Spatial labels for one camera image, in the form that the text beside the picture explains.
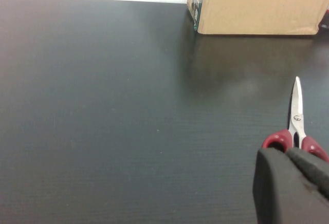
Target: desk surface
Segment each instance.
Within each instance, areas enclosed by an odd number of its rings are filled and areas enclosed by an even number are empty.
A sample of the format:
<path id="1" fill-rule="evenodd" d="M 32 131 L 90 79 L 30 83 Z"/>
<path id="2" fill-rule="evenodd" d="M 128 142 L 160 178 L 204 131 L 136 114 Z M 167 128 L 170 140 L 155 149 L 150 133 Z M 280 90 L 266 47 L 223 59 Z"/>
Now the desk surface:
<path id="1" fill-rule="evenodd" d="M 329 151 L 329 34 L 201 36 L 185 5 L 0 0 L 2 223 L 255 223 L 301 77 Z"/>

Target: scissor pivot screw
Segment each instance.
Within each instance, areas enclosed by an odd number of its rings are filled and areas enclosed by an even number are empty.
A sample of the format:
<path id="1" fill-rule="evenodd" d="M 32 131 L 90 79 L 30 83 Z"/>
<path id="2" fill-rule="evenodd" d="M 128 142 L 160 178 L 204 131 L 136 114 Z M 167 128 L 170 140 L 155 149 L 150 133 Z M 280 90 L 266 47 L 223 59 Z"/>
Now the scissor pivot screw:
<path id="1" fill-rule="evenodd" d="M 295 115 L 294 116 L 294 119 L 297 120 L 297 121 L 300 121 L 301 120 L 301 118 L 298 115 Z"/>

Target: box label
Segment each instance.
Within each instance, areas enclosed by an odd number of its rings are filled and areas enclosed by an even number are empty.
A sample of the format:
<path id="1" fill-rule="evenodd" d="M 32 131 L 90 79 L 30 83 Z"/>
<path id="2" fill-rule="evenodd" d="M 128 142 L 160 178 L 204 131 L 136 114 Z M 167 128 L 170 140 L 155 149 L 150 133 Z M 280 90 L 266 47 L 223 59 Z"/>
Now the box label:
<path id="1" fill-rule="evenodd" d="M 197 24 L 199 21 L 199 9 L 200 9 L 200 0 L 192 0 L 192 11 L 193 11 L 193 20 L 194 20 L 194 29 L 197 29 Z"/>

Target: red object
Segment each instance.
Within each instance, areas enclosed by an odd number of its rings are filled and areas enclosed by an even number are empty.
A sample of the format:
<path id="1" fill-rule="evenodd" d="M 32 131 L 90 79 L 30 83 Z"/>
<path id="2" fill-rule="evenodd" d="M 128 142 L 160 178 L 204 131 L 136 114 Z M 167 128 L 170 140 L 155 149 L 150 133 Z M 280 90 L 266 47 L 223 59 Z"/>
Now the red object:
<path id="1" fill-rule="evenodd" d="M 302 150 L 309 152 L 322 160 L 329 162 L 329 157 L 324 149 L 311 136 L 306 136 L 302 141 Z"/>
<path id="2" fill-rule="evenodd" d="M 293 139 L 288 129 L 280 130 L 277 133 L 269 135 L 264 140 L 262 148 L 274 147 L 280 149 L 278 148 L 279 145 L 282 146 L 283 152 L 286 152 L 287 149 L 294 146 Z"/>
<path id="3" fill-rule="evenodd" d="M 262 148 L 274 147 L 278 150 L 286 152 L 294 146 L 294 139 L 288 129 L 280 130 L 269 135 L 263 142 Z M 311 136 L 306 136 L 302 141 L 302 150 L 329 162 L 329 156 L 325 150 Z"/>

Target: brown cardboard box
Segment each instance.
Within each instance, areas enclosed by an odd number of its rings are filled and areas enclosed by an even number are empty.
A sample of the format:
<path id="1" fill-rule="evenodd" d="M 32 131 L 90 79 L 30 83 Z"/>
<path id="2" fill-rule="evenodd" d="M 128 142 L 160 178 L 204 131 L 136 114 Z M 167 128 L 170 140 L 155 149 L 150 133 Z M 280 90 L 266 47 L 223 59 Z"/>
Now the brown cardboard box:
<path id="1" fill-rule="evenodd" d="M 187 0 L 202 34 L 311 35 L 329 0 Z"/>

